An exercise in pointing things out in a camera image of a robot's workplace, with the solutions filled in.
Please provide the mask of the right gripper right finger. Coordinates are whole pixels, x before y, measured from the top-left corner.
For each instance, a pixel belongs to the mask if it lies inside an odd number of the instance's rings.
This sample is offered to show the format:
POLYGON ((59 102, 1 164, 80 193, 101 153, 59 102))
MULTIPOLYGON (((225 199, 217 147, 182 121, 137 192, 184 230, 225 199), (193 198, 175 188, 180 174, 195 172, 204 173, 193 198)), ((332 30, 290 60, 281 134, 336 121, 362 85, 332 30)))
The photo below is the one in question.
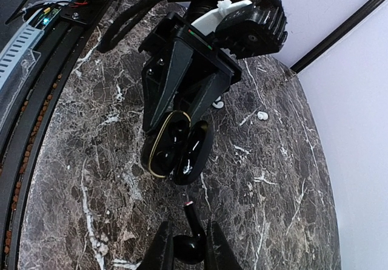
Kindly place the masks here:
POLYGON ((204 269, 242 270, 216 221, 208 221, 204 269))

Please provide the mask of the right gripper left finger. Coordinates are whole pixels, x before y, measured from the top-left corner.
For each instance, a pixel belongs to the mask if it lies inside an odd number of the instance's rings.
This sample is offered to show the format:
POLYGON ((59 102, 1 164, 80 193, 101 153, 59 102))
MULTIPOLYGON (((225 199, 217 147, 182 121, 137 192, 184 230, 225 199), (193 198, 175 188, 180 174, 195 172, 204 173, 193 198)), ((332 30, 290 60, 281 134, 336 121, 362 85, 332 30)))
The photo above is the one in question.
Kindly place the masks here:
POLYGON ((141 269, 171 270, 174 267, 172 224, 164 221, 160 224, 154 239, 141 262, 141 269))

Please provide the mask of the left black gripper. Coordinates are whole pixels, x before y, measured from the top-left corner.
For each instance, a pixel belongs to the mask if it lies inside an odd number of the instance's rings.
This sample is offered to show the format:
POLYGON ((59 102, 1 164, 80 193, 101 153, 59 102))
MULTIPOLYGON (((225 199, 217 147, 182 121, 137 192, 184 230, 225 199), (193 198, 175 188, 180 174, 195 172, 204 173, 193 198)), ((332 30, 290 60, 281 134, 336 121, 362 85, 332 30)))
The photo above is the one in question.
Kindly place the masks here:
POLYGON ((242 76, 240 66, 175 12, 168 13, 143 40, 150 55, 142 72, 142 128, 152 132, 169 107, 194 122, 242 76))

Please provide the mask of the black earbud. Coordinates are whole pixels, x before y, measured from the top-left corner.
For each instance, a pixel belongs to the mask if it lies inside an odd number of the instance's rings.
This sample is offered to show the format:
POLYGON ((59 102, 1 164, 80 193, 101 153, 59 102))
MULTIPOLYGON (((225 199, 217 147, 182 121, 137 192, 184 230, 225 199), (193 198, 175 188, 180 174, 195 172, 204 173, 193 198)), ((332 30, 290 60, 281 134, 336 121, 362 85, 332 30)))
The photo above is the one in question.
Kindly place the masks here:
POLYGON ((205 258, 207 237, 193 201, 184 205, 184 212, 192 234, 174 236, 173 254, 179 261, 195 265, 205 258))

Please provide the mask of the black charging case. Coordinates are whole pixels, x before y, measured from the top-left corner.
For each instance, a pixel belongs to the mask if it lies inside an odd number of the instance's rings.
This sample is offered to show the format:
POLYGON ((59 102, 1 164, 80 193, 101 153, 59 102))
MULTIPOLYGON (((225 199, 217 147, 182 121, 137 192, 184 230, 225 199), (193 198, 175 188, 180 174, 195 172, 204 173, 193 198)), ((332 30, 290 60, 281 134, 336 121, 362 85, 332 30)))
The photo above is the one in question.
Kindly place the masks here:
POLYGON ((147 136, 141 164, 158 178, 173 175, 176 185, 193 183, 203 171, 212 150, 213 126, 205 120, 192 123, 183 111, 165 113, 155 133, 147 136))

